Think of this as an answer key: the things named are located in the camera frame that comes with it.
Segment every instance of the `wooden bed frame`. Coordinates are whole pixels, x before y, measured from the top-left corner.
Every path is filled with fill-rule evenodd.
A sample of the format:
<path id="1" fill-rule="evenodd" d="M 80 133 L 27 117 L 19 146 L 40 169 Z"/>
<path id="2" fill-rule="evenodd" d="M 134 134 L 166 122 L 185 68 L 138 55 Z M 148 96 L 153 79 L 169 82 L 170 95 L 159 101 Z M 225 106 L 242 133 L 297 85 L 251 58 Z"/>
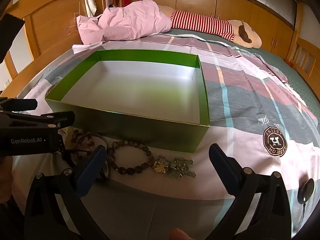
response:
<path id="1" fill-rule="evenodd" d="M 290 62 L 320 101 L 320 49 L 297 38 Z"/>
<path id="2" fill-rule="evenodd" d="M 95 2 L 97 16 L 103 13 L 105 0 Z M 122 1 L 113 0 L 113 5 L 121 7 Z M 84 0 L 19 0 L 6 13 L 25 20 L 24 31 L 33 59 L 19 74 L 9 51 L 4 59 L 12 81 L 1 96 L 15 98 L 50 62 L 73 44 L 81 44 L 76 17 L 87 13 Z"/>

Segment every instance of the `open box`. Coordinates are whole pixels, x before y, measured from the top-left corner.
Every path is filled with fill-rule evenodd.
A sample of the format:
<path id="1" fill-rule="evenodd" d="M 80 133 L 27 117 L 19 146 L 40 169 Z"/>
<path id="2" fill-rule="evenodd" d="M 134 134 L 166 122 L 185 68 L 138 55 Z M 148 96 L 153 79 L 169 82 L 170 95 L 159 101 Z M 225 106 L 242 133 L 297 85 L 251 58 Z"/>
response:
<path id="1" fill-rule="evenodd" d="M 46 96 L 75 127 L 144 145 L 194 152 L 209 108 L 197 55 L 143 49 L 96 51 Z"/>

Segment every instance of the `maroon fabric patch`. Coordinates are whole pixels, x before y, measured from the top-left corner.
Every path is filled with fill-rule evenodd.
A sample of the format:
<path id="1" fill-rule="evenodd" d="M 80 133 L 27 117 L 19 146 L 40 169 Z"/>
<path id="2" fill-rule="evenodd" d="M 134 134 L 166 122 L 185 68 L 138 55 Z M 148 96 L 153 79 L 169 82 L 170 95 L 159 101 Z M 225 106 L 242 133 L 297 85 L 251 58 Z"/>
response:
<path id="1" fill-rule="evenodd" d="M 282 132 L 276 127 L 268 127 L 263 132 L 263 145 L 272 156 L 282 157 L 288 145 Z"/>

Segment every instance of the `white wall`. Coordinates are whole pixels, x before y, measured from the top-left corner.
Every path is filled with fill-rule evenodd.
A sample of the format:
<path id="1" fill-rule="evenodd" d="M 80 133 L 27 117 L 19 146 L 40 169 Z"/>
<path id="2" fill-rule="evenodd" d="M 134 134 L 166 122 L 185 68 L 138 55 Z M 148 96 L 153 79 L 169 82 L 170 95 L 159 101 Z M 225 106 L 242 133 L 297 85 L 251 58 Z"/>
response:
<path id="1" fill-rule="evenodd" d="M 12 46 L 10 48 L 11 57 L 13 63 L 19 73 L 24 69 L 29 63 L 31 63 L 32 58 L 29 52 L 27 40 L 25 38 L 23 28 L 20 30 L 16 38 L 14 39 Z M 4 89 L 5 82 L 10 79 L 9 74 L 5 68 L 4 63 L 0 64 L 0 90 Z"/>
<path id="2" fill-rule="evenodd" d="M 320 49 L 320 24 L 311 8 L 305 4 L 300 38 L 309 41 Z"/>

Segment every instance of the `pink fabric patch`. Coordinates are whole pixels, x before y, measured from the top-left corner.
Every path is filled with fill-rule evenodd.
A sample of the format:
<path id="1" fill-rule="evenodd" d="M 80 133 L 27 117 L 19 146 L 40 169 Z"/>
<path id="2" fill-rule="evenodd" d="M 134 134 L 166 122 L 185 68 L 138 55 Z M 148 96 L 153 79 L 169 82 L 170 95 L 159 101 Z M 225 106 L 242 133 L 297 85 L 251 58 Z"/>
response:
<path id="1" fill-rule="evenodd" d="M 98 41 L 135 40 L 170 30 L 171 21 L 153 0 L 137 1 L 126 7 L 106 8 L 101 17 L 77 17 L 84 45 Z"/>

